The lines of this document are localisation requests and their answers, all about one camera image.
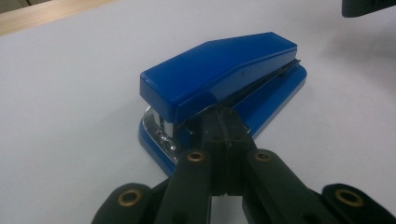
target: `stapler top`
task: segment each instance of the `stapler top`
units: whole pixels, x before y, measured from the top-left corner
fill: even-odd
[[[140,94],[167,123],[180,123],[295,59],[274,33],[205,42],[140,76]]]

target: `stapler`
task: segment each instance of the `stapler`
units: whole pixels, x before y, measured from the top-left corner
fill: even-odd
[[[167,175],[195,136],[194,121],[211,106],[226,105],[255,137],[304,84],[297,45],[274,33],[205,42],[140,76],[150,108],[139,140]]]

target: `metal rivet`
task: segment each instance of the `metal rivet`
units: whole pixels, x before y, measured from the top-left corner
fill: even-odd
[[[270,161],[272,156],[268,152],[259,151],[254,155],[254,158],[258,161]]]
[[[338,189],[335,191],[335,197],[342,203],[352,207],[362,207],[364,201],[361,196],[349,189]]]
[[[187,156],[189,161],[203,161],[205,158],[205,154],[202,152],[192,152]]]
[[[134,206],[135,204],[139,203],[142,198],[142,191],[138,189],[128,189],[120,194],[119,204],[123,207]]]

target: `white table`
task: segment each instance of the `white table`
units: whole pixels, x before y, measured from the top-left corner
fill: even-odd
[[[355,186],[396,214],[396,7],[341,1],[127,1],[0,37],[0,223],[90,223],[125,183],[165,175],[140,146],[139,74],[207,40],[275,32],[303,88],[256,139],[316,191]],[[216,198],[212,223],[247,223]]]

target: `blue plastic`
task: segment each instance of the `blue plastic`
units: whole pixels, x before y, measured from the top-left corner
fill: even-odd
[[[268,77],[233,106],[249,127],[249,134],[256,137],[304,84],[306,71],[295,61],[296,51],[295,44],[273,33],[209,41],[142,73],[140,93],[166,121],[180,123]],[[273,76],[290,62],[286,72]],[[139,140],[171,175],[176,162],[153,140],[143,121]],[[185,137],[179,134],[174,140],[182,143]]]
[[[297,46],[274,33],[206,42],[140,76],[140,95],[180,123],[295,59]]]

